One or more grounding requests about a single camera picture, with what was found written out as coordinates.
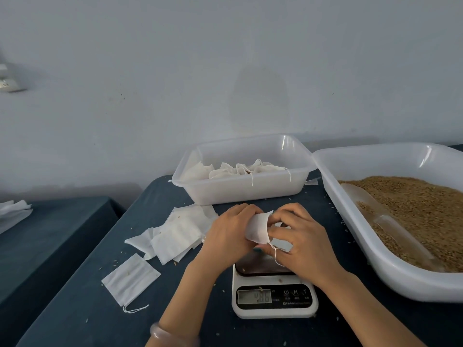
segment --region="dark blue tablecloth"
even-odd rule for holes
[[[0,234],[2,347],[16,344],[124,212],[107,197],[39,201],[32,209]]]
[[[311,178],[319,176],[312,172]],[[101,285],[101,279],[117,260],[124,262],[136,250],[124,240],[148,227],[162,225],[173,207],[192,203],[187,193],[168,182],[171,176],[153,181],[127,210],[108,235],[85,260],[53,301],[32,324],[19,347],[144,346],[149,327],[161,317],[173,296],[187,264],[200,247],[190,251],[176,266],[162,266],[157,258],[149,262],[161,276],[129,309],[122,309]],[[385,286],[367,264],[352,235],[327,196],[322,183],[305,186],[301,193],[284,198],[254,201],[264,211],[299,202],[327,229],[334,251],[343,267],[356,274],[373,295],[429,346],[463,346],[463,305],[414,302]],[[214,206],[218,214],[232,204]],[[219,276],[205,312],[200,338],[202,346],[358,346],[358,339],[336,307],[317,289],[320,302],[310,319],[242,320],[231,306],[232,270]]]

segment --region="white plastic tray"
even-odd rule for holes
[[[219,168],[222,162],[253,164],[257,158],[287,171],[239,175],[230,178],[207,180],[181,180],[181,175],[198,162]],[[172,182],[184,187],[196,204],[220,204],[260,198],[294,195],[300,192],[310,171],[317,167],[312,154],[295,137],[272,134],[221,140],[193,146],[185,152]]]
[[[378,276],[402,296],[431,302],[463,302],[463,274],[434,273],[390,252],[338,180],[373,175],[412,177],[463,192],[463,153],[429,143],[327,148],[313,153],[325,190]]]

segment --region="bracelet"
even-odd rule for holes
[[[199,347],[200,339],[195,337],[191,340],[186,340],[177,336],[174,336],[164,330],[162,330],[157,323],[151,325],[150,334],[153,338],[162,342],[163,345],[169,347]]]

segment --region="grain pile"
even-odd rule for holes
[[[362,187],[441,260],[447,272],[463,273],[463,193],[414,178],[373,176],[339,183]],[[372,227],[392,253],[420,266],[381,227]]]

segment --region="electrical outlet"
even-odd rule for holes
[[[24,90],[18,82],[12,77],[6,64],[0,64],[0,92],[14,93],[15,91]]]

